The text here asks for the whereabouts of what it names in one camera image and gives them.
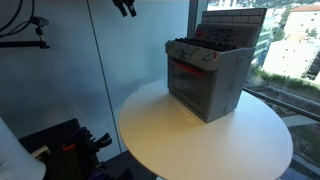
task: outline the toy kitchen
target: toy kitchen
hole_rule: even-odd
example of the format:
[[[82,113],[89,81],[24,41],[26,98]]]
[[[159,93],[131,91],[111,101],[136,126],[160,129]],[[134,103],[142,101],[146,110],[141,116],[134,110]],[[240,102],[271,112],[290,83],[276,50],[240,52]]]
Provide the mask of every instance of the toy kitchen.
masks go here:
[[[169,93],[204,122],[237,107],[266,11],[204,11],[193,38],[165,44]]]

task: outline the oven door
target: oven door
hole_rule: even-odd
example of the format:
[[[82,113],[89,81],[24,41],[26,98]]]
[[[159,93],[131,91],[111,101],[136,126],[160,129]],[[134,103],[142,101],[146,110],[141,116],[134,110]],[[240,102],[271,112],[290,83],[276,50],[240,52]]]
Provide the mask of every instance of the oven door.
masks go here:
[[[169,56],[169,92],[201,119],[206,120],[212,102],[216,72],[195,67]]]

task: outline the glass window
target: glass window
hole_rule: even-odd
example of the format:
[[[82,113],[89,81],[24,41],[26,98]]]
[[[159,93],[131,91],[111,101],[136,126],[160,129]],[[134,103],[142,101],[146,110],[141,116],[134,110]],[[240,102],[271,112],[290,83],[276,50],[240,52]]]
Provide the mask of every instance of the glass window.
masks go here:
[[[315,2],[209,0],[207,10],[268,8],[245,87],[320,116],[320,23],[315,23],[320,5]],[[294,143],[294,158],[281,179],[320,179],[320,123],[266,103]]]

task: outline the black bracket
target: black bracket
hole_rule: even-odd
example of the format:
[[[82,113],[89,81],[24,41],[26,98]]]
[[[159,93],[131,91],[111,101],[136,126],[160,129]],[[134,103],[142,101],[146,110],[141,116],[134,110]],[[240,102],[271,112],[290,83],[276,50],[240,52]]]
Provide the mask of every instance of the black bracket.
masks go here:
[[[135,0],[113,0],[113,4],[119,8],[123,17],[127,16],[127,12],[123,6],[125,4],[128,7],[128,10],[132,17],[136,16],[136,10],[134,9],[133,3]]]
[[[40,41],[11,41],[11,42],[0,42],[0,48],[12,48],[12,47],[35,47],[38,46],[41,49],[48,49],[50,46],[47,45],[44,39],[44,31],[42,27],[49,24],[49,21],[42,17],[31,17],[30,22],[38,25],[35,28],[36,34],[40,37]]]

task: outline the round white table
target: round white table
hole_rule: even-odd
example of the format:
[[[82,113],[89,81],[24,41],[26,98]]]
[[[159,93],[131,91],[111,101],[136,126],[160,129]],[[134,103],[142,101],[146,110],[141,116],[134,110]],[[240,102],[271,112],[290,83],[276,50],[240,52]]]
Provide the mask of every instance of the round white table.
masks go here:
[[[206,124],[157,81],[127,98],[119,128],[131,154],[167,180],[277,179],[293,153],[279,116],[246,92],[233,112]]]

